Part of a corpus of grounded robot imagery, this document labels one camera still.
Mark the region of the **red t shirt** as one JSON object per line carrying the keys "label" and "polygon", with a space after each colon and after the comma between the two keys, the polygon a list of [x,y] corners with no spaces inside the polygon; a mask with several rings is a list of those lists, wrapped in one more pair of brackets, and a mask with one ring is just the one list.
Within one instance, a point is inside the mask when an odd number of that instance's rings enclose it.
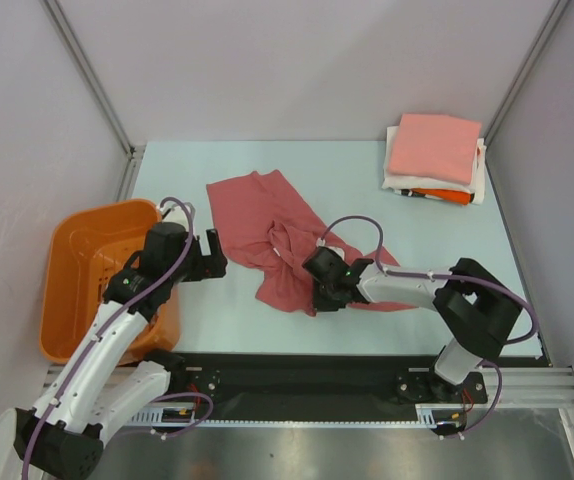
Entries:
{"label": "red t shirt", "polygon": [[286,313],[316,315],[314,280],[302,267],[323,239],[347,263],[365,255],[334,233],[278,170],[206,186],[225,256],[263,273],[256,299]]}

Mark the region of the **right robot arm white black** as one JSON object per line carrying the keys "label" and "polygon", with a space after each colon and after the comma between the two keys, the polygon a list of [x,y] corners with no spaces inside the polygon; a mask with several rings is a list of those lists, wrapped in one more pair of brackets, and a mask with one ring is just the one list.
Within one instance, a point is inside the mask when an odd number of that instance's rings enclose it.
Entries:
{"label": "right robot arm white black", "polygon": [[347,264],[318,247],[302,267],[314,281],[315,312],[335,312],[350,304],[389,303],[436,312],[452,335],[424,380],[431,398],[460,397],[468,375],[483,361],[494,363],[524,307],[477,261],[462,258],[446,272],[413,272],[359,258]]}

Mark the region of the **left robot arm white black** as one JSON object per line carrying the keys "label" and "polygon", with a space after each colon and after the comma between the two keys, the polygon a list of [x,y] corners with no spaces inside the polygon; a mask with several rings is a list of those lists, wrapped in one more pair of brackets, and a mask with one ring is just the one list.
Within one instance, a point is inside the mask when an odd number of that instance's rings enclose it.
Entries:
{"label": "left robot arm white black", "polygon": [[177,284],[224,277],[219,235],[214,229],[206,235],[209,254],[190,224],[158,222],[109,279],[89,330],[56,381],[30,409],[16,412],[21,478],[29,478],[32,468],[60,479],[88,478],[109,441],[142,407],[186,392],[180,361],[156,349],[109,394],[102,390]]}

